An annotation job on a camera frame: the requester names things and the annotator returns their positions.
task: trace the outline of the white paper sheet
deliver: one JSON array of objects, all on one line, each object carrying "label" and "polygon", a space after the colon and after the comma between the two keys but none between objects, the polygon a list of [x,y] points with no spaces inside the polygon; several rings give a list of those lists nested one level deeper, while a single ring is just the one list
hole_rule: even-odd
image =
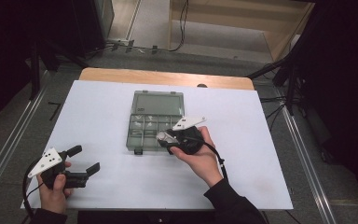
[{"label": "white paper sheet", "polygon": [[[293,209],[256,91],[75,81],[46,149],[76,145],[71,172],[95,162],[101,171],[68,200],[75,209],[212,209],[208,186],[182,161],[164,152],[135,156],[126,148],[135,91],[179,91],[186,116],[205,117],[231,186],[258,209]],[[35,179],[30,189],[36,187]],[[40,207],[38,191],[30,196]]]}]

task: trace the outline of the table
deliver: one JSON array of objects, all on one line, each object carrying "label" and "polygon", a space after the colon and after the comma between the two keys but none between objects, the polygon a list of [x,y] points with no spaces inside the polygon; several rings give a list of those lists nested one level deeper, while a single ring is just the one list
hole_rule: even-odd
[{"label": "table", "polygon": [[[153,80],[158,85],[140,84]],[[244,90],[218,88],[219,83],[225,86],[233,80],[233,86],[239,82],[245,84],[241,87]],[[200,82],[211,88],[194,88]],[[142,156],[135,156],[126,149],[133,92],[150,90],[182,92],[186,115],[199,113],[207,118],[204,125],[208,126],[217,150],[226,160],[230,184],[240,195],[259,209],[293,209],[257,92],[252,88],[252,82],[244,77],[83,70],[68,94],[46,149],[56,147],[62,151],[81,145],[83,151],[70,158],[71,172],[84,172],[97,161],[101,163],[101,171],[89,179],[84,189],[76,190],[68,207],[213,209],[202,195],[207,185],[187,164],[165,152],[146,151]],[[35,180],[29,189],[34,187]],[[29,201],[32,207],[40,206],[37,193],[32,194]]]}]

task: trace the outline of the forearm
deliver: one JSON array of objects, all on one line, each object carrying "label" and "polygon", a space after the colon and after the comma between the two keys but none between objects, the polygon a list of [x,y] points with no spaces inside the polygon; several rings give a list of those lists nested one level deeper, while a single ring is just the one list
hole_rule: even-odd
[{"label": "forearm", "polygon": [[223,179],[205,194],[216,211],[216,223],[265,223],[260,212]]},{"label": "forearm", "polygon": [[34,214],[30,224],[63,224],[65,223],[66,218],[66,215],[38,208],[36,209],[36,213]]}]

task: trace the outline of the hand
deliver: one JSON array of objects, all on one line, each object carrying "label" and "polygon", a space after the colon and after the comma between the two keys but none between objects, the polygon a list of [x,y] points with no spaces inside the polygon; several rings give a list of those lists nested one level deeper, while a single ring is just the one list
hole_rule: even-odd
[{"label": "hand", "polygon": [[[208,128],[199,127],[199,130],[204,141],[214,147]],[[210,188],[223,179],[217,166],[216,155],[207,146],[202,146],[194,155],[187,155],[178,147],[171,147],[170,150],[179,160],[187,163]]]},{"label": "hand", "polygon": [[[66,161],[65,166],[70,167],[71,163]],[[42,177],[40,175],[37,176],[37,182],[39,185],[43,183]],[[53,189],[49,189],[46,185],[40,186],[39,194],[43,209],[59,214],[65,213],[66,197],[69,197],[73,192],[72,189],[63,189],[65,183],[65,175],[57,175],[54,181]]]}]

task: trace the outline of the person's right hand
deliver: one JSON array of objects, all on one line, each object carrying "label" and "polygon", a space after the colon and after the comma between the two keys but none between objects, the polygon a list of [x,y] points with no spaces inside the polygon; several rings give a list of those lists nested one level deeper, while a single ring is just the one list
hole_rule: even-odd
[{"label": "person's right hand", "polygon": [[[199,127],[199,130],[204,141],[214,147],[208,128]],[[178,147],[171,147],[170,150],[179,160],[187,163],[210,188],[223,179],[217,166],[216,155],[207,146],[202,146],[194,155],[187,155]]]}]

